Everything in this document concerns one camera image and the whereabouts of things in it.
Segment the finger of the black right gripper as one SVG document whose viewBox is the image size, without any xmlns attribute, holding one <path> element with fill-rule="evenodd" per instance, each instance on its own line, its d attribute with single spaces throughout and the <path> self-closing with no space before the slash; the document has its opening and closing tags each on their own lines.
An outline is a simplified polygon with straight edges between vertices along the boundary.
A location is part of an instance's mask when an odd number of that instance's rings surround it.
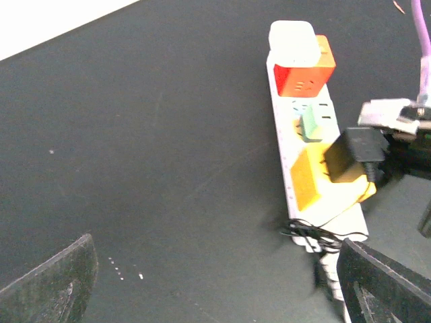
<svg viewBox="0 0 431 323">
<path fill-rule="evenodd" d="M 427 204 L 418 224 L 418 231 L 425 238 L 431 237 L 431 201 Z"/>
</svg>

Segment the red cube socket adapter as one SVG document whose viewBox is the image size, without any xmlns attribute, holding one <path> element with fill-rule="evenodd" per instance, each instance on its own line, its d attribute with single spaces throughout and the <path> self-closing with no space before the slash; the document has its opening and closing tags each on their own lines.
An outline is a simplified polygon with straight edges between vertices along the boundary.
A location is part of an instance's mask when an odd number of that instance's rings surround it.
<svg viewBox="0 0 431 323">
<path fill-rule="evenodd" d="M 280 97 L 314 98 L 331 78 L 336 62 L 325 35 L 316 35 L 321 57 L 313 67 L 273 68 L 277 93 Z"/>
</svg>

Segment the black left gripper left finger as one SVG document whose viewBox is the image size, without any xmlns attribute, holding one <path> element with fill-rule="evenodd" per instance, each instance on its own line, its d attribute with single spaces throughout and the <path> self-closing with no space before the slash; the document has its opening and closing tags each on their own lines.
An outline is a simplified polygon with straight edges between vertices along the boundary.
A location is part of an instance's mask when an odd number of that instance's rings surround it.
<svg viewBox="0 0 431 323">
<path fill-rule="evenodd" d="M 2 322 L 81 322 L 98 275 L 85 234 L 1 290 Z"/>
</svg>

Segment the black power adapter plug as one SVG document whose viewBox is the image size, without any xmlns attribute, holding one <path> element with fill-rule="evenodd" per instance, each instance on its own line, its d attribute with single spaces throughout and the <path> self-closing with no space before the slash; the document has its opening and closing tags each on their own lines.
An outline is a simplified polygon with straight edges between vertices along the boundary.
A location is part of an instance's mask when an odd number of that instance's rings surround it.
<svg viewBox="0 0 431 323">
<path fill-rule="evenodd" d="M 385 138 L 370 127 L 346 128 L 324 152 L 329 177 L 334 183 L 354 182 L 365 175 L 376 181 L 376 169 L 385 160 Z"/>
</svg>

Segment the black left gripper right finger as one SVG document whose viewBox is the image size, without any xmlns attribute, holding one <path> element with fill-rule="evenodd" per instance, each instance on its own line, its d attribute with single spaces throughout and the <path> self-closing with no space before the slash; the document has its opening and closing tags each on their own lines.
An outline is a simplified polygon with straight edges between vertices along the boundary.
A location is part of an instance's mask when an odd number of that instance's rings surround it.
<svg viewBox="0 0 431 323">
<path fill-rule="evenodd" d="M 351 322 L 430 321 L 430 279 L 379 251 L 344 240 L 337 274 Z"/>
</svg>

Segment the green plug adapter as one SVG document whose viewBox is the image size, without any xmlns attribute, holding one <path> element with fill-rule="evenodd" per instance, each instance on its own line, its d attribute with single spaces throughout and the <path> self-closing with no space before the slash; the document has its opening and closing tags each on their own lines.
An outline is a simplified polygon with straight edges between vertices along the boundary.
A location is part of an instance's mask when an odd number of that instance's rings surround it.
<svg viewBox="0 0 431 323">
<path fill-rule="evenodd" d="M 305 108 L 300 117 L 302 138 L 307 143 L 321 142 L 323 140 L 323 115 L 312 105 Z"/>
</svg>

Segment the yellow cube socket adapter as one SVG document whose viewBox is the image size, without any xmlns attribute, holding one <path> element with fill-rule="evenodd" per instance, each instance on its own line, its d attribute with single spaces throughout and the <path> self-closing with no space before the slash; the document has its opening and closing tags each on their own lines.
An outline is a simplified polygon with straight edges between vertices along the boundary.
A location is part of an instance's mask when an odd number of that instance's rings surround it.
<svg viewBox="0 0 431 323">
<path fill-rule="evenodd" d="M 324 162 L 328 143 L 309 143 L 290 169 L 296 203 L 301 213 L 340 213 L 376 193 L 365 173 L 352 182 L 334 183 Z"/>
</svg>

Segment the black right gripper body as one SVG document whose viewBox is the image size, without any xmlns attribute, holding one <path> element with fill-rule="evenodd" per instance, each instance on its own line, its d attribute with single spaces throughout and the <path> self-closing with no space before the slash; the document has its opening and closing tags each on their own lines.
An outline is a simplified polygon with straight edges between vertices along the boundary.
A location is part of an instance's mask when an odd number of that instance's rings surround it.
<svg viewBox="0 0 431 323">
<path fill-rule="evenodd" d="M 420 122 L 415 135 L 384 129 L 388 142 L 379 169 L 386 177 L 430 176 L 430 108 L 404 107 L 400 116 Z"/>
</svg>

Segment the white power strip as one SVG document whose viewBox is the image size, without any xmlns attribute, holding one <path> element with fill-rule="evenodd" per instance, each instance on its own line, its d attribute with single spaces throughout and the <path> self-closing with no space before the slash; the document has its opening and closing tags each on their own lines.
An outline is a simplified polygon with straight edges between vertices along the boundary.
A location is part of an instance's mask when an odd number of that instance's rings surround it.
<svg viewBox="0 0 431 323">
<path fill-rule="evenodd" d="M 300 138 L 300 128 L 298 126 L 300 111 L 312 103 L 318 103 L 322 106 L 326 104 L 330 107 L 331 112 L 335 110 L 326 85 L 323 86 L 319 95 L 315 98 L 279 96 L 275 83 L 275 73 L 273 71 L 275 67 L 275 55 L 272 52 L 268 54 L 266 66 L 284 178 L 288 218 L 300 219 L 303 223 L 315 226 L 322 225 L 323 229 L 334 233 L 341 240 L 344 238 L 349 238 L 356 242 L 367 240 L 368 228 L 359 203 L 354 204 L 347 211 L 334 214 L 334 220 L 330 220 L 328 224 L 319 221 L 316 214 L 298 210 L 290 170 L 302 150 L 306 147 L 306 143 Z"/>
</svg>

